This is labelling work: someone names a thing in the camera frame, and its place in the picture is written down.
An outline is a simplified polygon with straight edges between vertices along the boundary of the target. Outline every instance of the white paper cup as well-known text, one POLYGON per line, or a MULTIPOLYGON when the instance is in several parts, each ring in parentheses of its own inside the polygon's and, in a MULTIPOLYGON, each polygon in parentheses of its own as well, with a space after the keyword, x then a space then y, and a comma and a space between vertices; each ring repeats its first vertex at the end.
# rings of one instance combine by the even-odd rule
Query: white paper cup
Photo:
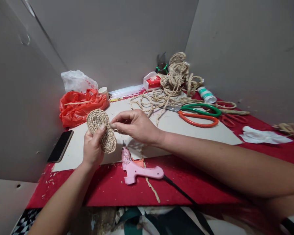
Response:
POLYGON ((102 87, 98 90, 98 93, 100 95, 106 95, 107 96, 107 100, 109 100, 109 94, 108 94, 108 88, 106 87, 102 87))

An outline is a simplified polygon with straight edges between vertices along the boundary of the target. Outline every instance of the black smartphone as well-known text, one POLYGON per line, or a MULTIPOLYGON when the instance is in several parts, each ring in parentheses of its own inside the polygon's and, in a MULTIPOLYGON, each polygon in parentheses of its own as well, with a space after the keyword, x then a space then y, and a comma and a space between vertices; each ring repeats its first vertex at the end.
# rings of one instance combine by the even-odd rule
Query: black smartphone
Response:
POLYGON ((63 132, 55 148, 52 150, 48 162, 60 162, 72 138, 73 131, 63 132))

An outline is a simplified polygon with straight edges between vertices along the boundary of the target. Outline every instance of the black and white checkered fabric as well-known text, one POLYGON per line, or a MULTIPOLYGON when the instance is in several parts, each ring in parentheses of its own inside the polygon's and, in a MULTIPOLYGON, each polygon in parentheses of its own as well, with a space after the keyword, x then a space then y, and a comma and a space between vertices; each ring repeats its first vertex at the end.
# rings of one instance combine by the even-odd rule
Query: black and white checkered fabric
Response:
POLYGON ((12 235, 26 235, 40 211, 41 208, 25 210, 13 229, 12 235))

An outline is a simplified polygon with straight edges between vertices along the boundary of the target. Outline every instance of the gray partition wall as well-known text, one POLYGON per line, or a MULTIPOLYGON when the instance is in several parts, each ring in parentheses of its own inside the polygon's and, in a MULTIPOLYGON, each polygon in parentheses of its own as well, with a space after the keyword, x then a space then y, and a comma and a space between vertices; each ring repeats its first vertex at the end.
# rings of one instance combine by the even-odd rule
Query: gray partition wall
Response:
POLYGON ((199 0, 190 71, 269 123, 294 123, 294 0, 199 0))
POLYGON ((30 3, 66 66, 113 91, 142 84, 157 54, 185 50, 198 0, 30 3))
POLYGON ((61 76, 0 1, 0 179, 37 182, 64 131, 61 76))

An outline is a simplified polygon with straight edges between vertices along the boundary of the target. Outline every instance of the red-handled scissors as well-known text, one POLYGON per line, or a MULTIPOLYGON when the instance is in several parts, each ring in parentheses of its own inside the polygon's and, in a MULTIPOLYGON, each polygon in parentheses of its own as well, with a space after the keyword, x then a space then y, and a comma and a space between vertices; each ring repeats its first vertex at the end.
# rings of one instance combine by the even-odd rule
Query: red-handled scissors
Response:
POLYGON ((220 117, 220 122, 222 122, 226 127, 236 127, 236 124, 231 119, 242 124, 248 123, 248 120, 240 115, 230 115, 226 113, 223 113, 220 117))
POLYGON ((176 113, 179 114, 179 117, 181 119, 183 119, 184 121, 186 121, 188 124, 191 124, 191 125, 196 126, 196 127, 202 127, 202 128, 210 128, 210 127, 216 126, 218 124, 218 122, 219 122, 219 120, 216 117, 218 117, 221 114, 221 111, 219 109, 217 109, 216 107, 213 107, 213 106, 208 105, 208 104, 201 104, 201 103, 200 104, 184 105, 182 107, 166 106, 166 107, 160 107, 160 108, 165 108, 167 110, 176 112, 176 113), (210 108, 213 111, 215 111, 216 113, 215 114, 205 113, 204 111, 193 108, 193 107, 196 107, 196 106, 203 106, 203 107, 206 107, 206 108, 210 108), (182 110, 196 112, 196 114, 184 113, 184 112, 182 112, 182 110), (196 117, 196 118, 201 118, 201 119, 207 119, 207 120, 213 121, 213 123, 211 123, 211 124, 200 124, 200 123, 196 123, 196 122, 193 122, 193 121, 189 120, 187 117, 192 117, 192 118, 196 117))

